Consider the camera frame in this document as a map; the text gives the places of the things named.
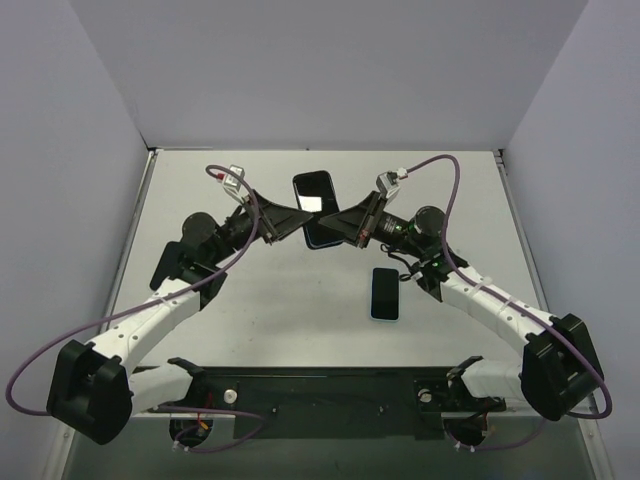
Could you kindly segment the blue phone black screen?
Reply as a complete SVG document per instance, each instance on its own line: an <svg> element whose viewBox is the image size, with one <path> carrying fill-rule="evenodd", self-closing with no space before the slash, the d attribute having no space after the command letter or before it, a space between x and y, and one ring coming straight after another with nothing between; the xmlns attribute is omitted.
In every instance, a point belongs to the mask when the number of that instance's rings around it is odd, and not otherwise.
<svg viewBox="0 0 640 480"><path fill-rule="evenodd" d="M307 247L320 250L340 245L340 236L319 224L321 218L339 211L330 173L326 170L299 173L293 177L292 184L298 207L313 215L303 226Z"/></svg>

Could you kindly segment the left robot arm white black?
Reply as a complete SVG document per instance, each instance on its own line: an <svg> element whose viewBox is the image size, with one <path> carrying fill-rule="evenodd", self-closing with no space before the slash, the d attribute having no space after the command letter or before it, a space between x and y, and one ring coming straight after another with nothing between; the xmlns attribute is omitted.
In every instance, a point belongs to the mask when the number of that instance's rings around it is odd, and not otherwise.
<svg viewBox="0 0 640 480"><path fill-rule="evenodd" d="M312 218L258 193L242 199L223 224L205 212L190 215L181 239L165 246L150 282L152 296L104 333L60 350L47 412L105 445L139 412L168 403L186 412L200 408L213 391L203 368L179 357L147 370L139 370L140 362L217 296L227 278L221 262L256 239L282 240Z"/></svg>

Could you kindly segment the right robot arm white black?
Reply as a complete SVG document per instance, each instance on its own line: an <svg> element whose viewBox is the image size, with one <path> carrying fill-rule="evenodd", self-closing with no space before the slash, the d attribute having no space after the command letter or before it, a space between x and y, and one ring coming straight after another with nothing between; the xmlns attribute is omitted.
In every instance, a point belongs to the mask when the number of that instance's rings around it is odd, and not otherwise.
<svg viewBox="0 0 640 480"><path fill-rule="evenodd" d="M550 421L575 415L576 407L603 380L586 324L577 316L559 318L531 307L496 287L441 243L445 214L420 208L409 220L385 210L372 192L358 205L321 219L323 227L357 248L378 241L390 253L415 258L410 278L437 301L475 319L506 342L516 364L471 357L449 373L449 402L468 409L481 398L527 403Z"/></svg>

